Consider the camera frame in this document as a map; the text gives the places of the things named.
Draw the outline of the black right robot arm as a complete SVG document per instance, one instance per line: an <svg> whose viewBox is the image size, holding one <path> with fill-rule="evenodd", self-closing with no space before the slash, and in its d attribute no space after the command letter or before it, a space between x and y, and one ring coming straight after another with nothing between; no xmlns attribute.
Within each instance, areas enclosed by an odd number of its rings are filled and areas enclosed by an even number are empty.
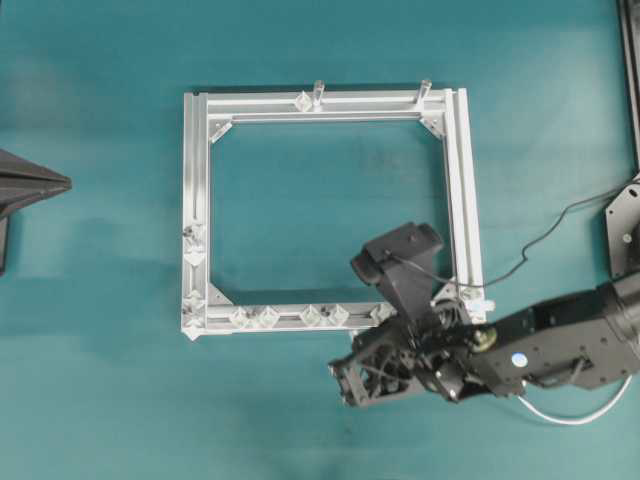
<svg viewBox="0 0 640 480"><path fill-rule="evenodd" d="M593 390L639 371L639 276L537 303L494 323L465 324L460 303L396 315L329 364L343 401L367 407L431 392L458 403L522 395L528 384Z"/></svg>

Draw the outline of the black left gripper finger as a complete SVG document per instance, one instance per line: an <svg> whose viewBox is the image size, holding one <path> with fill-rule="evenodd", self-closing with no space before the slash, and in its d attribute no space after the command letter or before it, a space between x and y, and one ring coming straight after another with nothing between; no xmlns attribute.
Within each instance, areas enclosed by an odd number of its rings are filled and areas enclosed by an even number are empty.
<svg viewBox="0 0 640 480"><path fill-rule="evenodd" d="M19 210L70 189L70 178L1 150L2 210Z"/></svg>

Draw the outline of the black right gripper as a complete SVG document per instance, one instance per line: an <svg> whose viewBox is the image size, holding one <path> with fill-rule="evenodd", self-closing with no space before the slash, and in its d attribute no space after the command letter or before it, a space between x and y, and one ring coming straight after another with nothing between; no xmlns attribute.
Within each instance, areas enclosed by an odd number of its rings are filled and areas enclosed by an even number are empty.
<svg viewBox="0 0 640 480"><path fill-rule="evenodd" d="M357 335L352 352L328 364L343 402L366 408L422 392L458 403L475 395L475 378L450 347L431 350L452 327L469 318L460 300L441 300L417 321L396 314Z"/></svg>

